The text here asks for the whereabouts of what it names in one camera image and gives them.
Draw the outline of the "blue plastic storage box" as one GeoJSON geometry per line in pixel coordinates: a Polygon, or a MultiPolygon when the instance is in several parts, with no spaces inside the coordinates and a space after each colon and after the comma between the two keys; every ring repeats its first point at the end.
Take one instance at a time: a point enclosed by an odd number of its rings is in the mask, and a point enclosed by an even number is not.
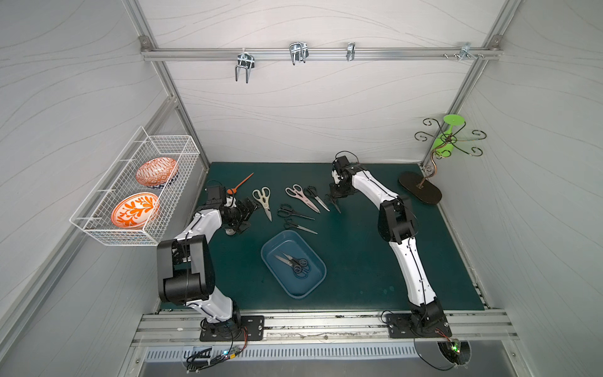
{"type": "Polygon", "coordinates": [[[294,299],[308,296],[327,276],[323,260],[293,230],[284,230],[267,241],[261,257],[280,286],[294,299]]]}

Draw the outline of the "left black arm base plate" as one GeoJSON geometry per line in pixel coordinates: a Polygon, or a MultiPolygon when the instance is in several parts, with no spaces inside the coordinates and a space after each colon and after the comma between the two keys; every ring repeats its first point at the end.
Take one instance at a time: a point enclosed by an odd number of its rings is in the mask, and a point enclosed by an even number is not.
{"type": "Polygon", "coordinates": [[[264,316],[233,317],[227,321],[200,322],[200,342],[261,341],[264,338],[264,316]]]}

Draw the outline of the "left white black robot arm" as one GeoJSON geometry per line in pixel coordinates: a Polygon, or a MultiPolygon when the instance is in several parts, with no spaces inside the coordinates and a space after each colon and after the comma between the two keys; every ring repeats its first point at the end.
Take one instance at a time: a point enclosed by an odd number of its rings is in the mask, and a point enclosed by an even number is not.
{"type": "Polygon", "coordinates": [[[222,185],[209,187],[205,204],[198,207],[185,229],[157,246],[160,300],[194,309],[208,325],[240,328],[236,302],[217,288],[209,243],[222,227],[234,234],[247,230],[257,208],[248,198],[238,200],[229,195],[222,185]]]}

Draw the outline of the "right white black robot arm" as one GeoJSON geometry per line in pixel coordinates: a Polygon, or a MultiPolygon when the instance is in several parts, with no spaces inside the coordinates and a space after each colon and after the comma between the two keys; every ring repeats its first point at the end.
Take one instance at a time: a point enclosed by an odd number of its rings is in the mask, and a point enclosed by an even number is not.
{"type": "Polygon", "coordinates": [[[335,199],[362,193],[378,208],[378,233],[393,250],[405,279],[414,330],[444,322],[441,302],[419,256],[410,199],[388,189],[360,163],[350,163],[344,151],[335,155],[331,176],[330,193],[335,199]]]}

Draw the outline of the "cream handled kitchen scissors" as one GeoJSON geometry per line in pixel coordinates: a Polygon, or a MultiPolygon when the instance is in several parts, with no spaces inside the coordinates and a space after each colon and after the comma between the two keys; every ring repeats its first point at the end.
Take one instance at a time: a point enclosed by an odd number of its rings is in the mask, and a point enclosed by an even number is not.
{"type": "Polygon", "coordinates": [[[267,186],[264,186],[261,189],[255,189],[252,192],[252,196],[254,197],[254,199],[257,202],[259,202],[259,204],[262,205],[268,220],[273,221],[272,212],[271,212],[270,206],[269,206],[270,194],[271,194],[271,191],[270,191],[269,187],[267,187],[267,186]]]}

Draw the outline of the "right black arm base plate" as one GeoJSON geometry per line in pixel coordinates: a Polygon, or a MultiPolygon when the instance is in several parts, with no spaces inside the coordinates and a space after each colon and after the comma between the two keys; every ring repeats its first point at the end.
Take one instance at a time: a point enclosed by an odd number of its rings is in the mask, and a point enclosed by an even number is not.
{"type": "Polygon", "coordinates": [[[412,313],[387,312],[381,316],[391,339],[452,338],[447,317],[421,319],[412,313]]]}

